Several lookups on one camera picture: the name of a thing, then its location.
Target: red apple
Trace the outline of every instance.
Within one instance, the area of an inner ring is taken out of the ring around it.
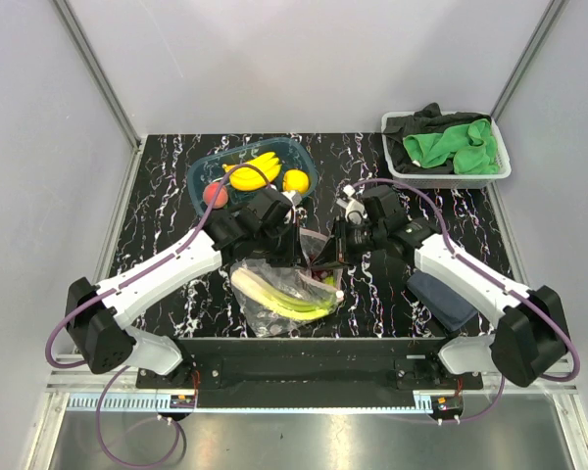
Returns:
[[[205,204],[208,204],[212,201],[214,196],[216,195],[216,189],[218,188],[219,183],[217,181],[210,183],[203,191],[203,201]],[[216,203],[214,204],[214,209],[220,209],[226,206],[228,203],[228,194],[226,193],[226,187],[222,187],[220,192],[218,193],[218,197],[216,198]]]

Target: clear plastic bag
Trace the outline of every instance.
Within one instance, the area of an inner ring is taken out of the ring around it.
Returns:
[[[301,229],[301,247],[308,263],[327,237]],[[231,267],[235,298],[258,337],[289,333],[333,313],[344,299],[342,269],[312,273],[295,267],[271,267],[263,259],[244,259]]]

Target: white plastic bin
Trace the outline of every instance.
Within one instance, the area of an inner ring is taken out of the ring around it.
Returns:
[[[454,112],[455,111],[442,114],[449,115]],[[386,113],[383,115],[383,119],[381,120],[381,130],[385,130],[385,126],[389,118],[409,116],[413,113],[415,112]],[[497,164],[501,169],[499,174],[405,174],[398,172],[394,168],[394,164],[390,158],[390,153],[388,152],[388,140],[385,135],[382,137],[383,152],[385,153],[385,161],[388,163],[392,177],[397,181],[402,181],[406,184],[409,184],[410,186],[414,186],[415,188],[481,189],[492,181],[507,178],[512,172],[512,167],[510,166],[510,156],[508,155],[506,144],[504,144],[499,127],[494,120],[492,120],[492,134],[494,135],[494,138],[497,139]]]

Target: green cloth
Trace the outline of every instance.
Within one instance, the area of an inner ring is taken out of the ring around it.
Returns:
[[[442,133],[408,135],[403,145],[413,162],[423,168],[453,159],[456,174],[496,174],[497,141],[488,119],[449,127]]]

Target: black marble table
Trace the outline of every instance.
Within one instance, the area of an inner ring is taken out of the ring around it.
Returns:
[[[329,234],[340,214],[335,201],[345,184],[371,177],[390,177],[380,134],[279,134],[298,140],[310,153],[319,174],[318,187],[303,207],[303,225]],[[196,224],[198,217],[186,187],[186,173],[198,159],[274,134],[151,135],[143,157],[118,241],[112,275],[167,248]],[[431,190],[451,234],[473,256],[512,277],[497,221],[486,190]],[[409,192],[400,199],[411,217],[432,218],[432,210]],[[420,337],[445,332],[429,311],[406,290],[411,270],[383,253],[365,257],[345,271],[346,299],[325,319],[294,330],[296,337]],[[223,267],[194,279],[148,309],[136,326],[159,335],[190,337],[254,337],[234,299]],[[474,317],[463,333],[489,328]]]

